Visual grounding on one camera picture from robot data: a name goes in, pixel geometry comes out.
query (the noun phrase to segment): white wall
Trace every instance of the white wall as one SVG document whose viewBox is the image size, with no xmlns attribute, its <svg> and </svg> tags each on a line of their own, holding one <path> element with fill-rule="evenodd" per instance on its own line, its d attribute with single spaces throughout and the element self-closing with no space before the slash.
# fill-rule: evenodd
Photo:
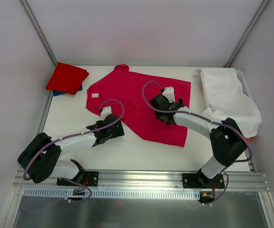
<svg viewBox="0 0 274 228">
<path fill-rule="evenodd" d="M 0 0 L 0 216 L 17 157 L 35 135 L 53 69 L 19 1 Z"/>
<path fill-rule="evenodd" d="M 232 66 L 246 75 L 261 111 L 262 125 L 252 146 L 258 171 L 267 173 L 274 198 L 274 0 Z"/>
<path fill-rule="evenodd" d="M 58 61 L 223 66 L 262 0 L 29 0 Z"/>
</svg>

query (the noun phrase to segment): white cloth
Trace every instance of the white cloth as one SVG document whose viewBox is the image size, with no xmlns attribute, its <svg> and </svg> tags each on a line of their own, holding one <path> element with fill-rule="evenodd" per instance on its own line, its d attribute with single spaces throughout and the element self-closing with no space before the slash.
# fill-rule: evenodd
<svg viewBox="0 0 274 228">
<path fill-rule="evenodd" d="M 207 109 L 203 115 L 225 120 L 230 117 L 236 121 L 246 138 L 258 133 L 261 115 L 255 102 L 243 94 L 236 70 L 233 68 L 201 68 L 203 94 Z"/>
</svg>

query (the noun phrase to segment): white table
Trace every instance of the white table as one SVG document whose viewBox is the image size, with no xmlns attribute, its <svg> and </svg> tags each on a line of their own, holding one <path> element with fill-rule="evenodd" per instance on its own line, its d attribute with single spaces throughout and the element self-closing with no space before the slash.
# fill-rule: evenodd
<svg viewBox="0 0 274 228">
<path fill-rule="evenodd" d="M 94 124 L 99 116 L 88 111 L 87 89 L 113 70 L 113 66 L 80 66 L 90 73 L 83 82 L 83 90 L 76 95 L 53 97 L 44 132 L 48 135 L 66 135 Z M 191 82 L 190 108 L 198 113 L 205 109 L 202 83 L 195 67 L 131 66 L 130 71 L 181 79 Z M 125 124 L 125 136 L 103 145 L 85 148 L 61 159 L 76 159 L 85 169 L 197 171 L 212 156 L 210 141 L 189 129 L 184 148 L 142 140 Z M 243 153 L 239 159 L 245 159 Z M 249 171 L 247 162 L 236 163 L 228 171 Z"/>
</svg>

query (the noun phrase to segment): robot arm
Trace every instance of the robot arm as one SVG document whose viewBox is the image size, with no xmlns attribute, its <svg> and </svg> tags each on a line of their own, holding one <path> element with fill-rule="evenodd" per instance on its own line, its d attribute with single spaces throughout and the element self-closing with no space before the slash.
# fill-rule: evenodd
<svg viewBox="0 0 274 228">
<path fill-rule="evenodd" d="M 40 183 L 48 177 L 67 178 L 74 182 L 81 183 L 84 179 L 84 168 L 75 160 L 63 161 L 59 160 L 59 157 L 77 149 L 94 147 L 105 143 L 109 139 L 124 135 L 121 121 L 100 131 L 85 135 L 81 134 L 107 126 L 116 121 L 118 116 L 112 114 L 111 107 L 105 107 L 101 112 L 101 119 L 102 120 L 97 121 L 96 124 L 79 131 L 77 133 L 78 136 L 68 139 L 66 139 L 67 136 L 49 137 L 46 133 L 39 133 L 19 156 L 19 164 L 23 169 L 26 169 L 31 159 L 41 148 L 53 142 L 55 139 L 60 139 L 60 141 L 50 145 L 46 152 L 41 153 L 34 160 L 27 173 L 35 183 Z"/>
<path fill-rule="evenodd" d="M 208 122 L 205 116 L 200 114 L 191 115 L 190 109 L 183 105 L 183 100 L 175 102 L 174 89 L 166 87 L 155 98 L 150 100 L 152 107 L 162 111 L 174 111 L 172 113 L 161 113 L 155 111 L 156 118 L 167 125 L 176 124 L 190 128 L 211 140 L 213 156 L 197 172 L 196 185 L 207 188 L 212 179 L 226 167 L 230 166 L 246 150 L 245 143 L 232 130 L 219 126 L 226 124 L 241 133 L 236 122 L 227 118 L 224 121 L 211 120 Z"/>
</svg>

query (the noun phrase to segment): magenta garment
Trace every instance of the magenta garment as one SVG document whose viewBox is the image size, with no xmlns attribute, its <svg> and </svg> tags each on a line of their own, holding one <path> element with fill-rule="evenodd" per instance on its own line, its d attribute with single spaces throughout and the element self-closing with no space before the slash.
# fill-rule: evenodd
<svg viewBox="0 0 274 228">
<path fill-rule="evenodd" d="M 183 98 L 184 105 L 189 107 L 190 82 L 131 72 L 127 65 L 122 64 L 88 88 L 86 108 L 100 115 L 99 106 L 103 101 L 118 99 L 125 107 L 122 121 L 142 139 L 183 147 L 187 128 L 173 124 L 167 126 L 157 120 L 154 111 L 144 102 L 142 88 L 148 81 L 158 82 L 162 88 L 174 87 L 176 101 Z M 159 93 L 160 89 L 155 84 L 149 84 L 145 89 L 148 100 Z M 121 107 L 116 102 L 106 103 L 106 106 L 111 106 L 115 115 L 121 114 Z"/>
</svg>

